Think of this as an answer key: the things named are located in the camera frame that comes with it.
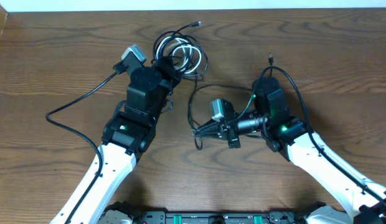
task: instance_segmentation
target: wooden tabletop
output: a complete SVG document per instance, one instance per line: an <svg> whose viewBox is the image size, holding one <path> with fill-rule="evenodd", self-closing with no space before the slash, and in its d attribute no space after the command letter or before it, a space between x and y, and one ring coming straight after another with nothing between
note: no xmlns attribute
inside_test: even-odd
<svg viewBox="0 0 386 224"><path fill-rule="evenodd" d="M151 59L159 34L186 29L209 57L205 83L250 87L268 65L298 85L313 127L359 171L386 186L386 9L13 13L0 45L0 223L48 223L65 205L95 152L80 137L45 120L46 112L94 88L129 45ZM291 85L277 73L289 105L301 115ZM100 143L129 78L53 118ZM174 90L156 138L111 203L168 210L300 209L320 200L341 206L310 175L271 152L264 141L242 148L204 141L194 147L187 123L193 83ZM250 96L208 88L194 117L210 118L209 102L225 98L237 111Z"/></svg>

